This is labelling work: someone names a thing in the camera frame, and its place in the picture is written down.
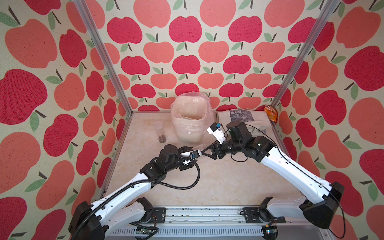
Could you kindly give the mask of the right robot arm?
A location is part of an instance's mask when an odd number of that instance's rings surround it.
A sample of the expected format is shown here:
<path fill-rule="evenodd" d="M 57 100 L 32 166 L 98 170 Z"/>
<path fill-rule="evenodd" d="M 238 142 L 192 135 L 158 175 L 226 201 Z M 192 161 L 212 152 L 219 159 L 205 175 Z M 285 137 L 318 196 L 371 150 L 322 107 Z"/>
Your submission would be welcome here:
<path fill-rule="evenodd" d="M 208 133 L 216 138 L 208 147 L 210 158 L 216 160 L 225 155 L 243 153 L 280 174 L 303 194 L 298 199 L 265 198 L 257 213 L 261 221 L 270 223 L 278 218 L 291 217 L 306 219 L 320 229 L 331 226 L 337 209 L 341 207 L 345 191 L 343 185 L 329 183 L 311 173 L 284 154 L 268 136 L 252 136 L 244 122 L 230 122 L 227 130 L 230 139 L 226 139 L 221 124 L 213 123 L 208 127 Z"/>

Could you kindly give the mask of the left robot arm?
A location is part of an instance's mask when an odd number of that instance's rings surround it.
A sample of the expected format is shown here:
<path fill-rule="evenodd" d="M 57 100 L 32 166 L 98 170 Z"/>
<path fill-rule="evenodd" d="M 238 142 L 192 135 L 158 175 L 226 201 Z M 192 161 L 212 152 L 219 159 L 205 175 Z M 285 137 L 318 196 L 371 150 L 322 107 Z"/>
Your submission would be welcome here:
<path fill-rule="evenodd" d="M 164 186 L 179 191 L 189 190 L 197 185 L 201 172 L 189 186 L 179 187 L 164 182 L 167 173 L 176 169 L 184 171 L 198 167 L 200 150 L 190 147 L 177 148 L 166 145 L 158 157 L 146 164 L 136 176 L 125 185 L 91 204 L 80 203 L 72 217 L 69 232 L 73 240 L 103 240 L 124 225 L 139 225 L 147 222 L 154 214 L 153 205 L 141 195 L 155 186 Z"/>

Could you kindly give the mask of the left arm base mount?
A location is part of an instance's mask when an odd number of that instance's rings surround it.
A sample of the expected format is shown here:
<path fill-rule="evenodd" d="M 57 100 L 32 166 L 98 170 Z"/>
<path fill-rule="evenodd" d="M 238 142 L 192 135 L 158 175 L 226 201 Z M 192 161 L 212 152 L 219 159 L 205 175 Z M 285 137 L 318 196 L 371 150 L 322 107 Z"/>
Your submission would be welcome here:
<path fill-rule="evenodd" d="M 166 208 L 155 207 L 152 210 L 145 211 L 144 216 L 138 220 L 139 224 L 164 224 L 166 218 Z"/>

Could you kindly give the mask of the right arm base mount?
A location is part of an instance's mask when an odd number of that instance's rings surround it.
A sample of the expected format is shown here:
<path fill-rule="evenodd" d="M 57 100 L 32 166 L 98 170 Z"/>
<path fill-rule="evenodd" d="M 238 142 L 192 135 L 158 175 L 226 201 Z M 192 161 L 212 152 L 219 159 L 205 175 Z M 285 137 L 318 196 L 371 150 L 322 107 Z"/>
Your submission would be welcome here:
<path fill-rule="evenodd" d="M 243 216 L 247 224 L 284 224 L 286 219 L 284 217 L 273 217 L 267 210 L 259 210 L 258 207 L 243 208 L 240 211 L 240 215 Z"/>

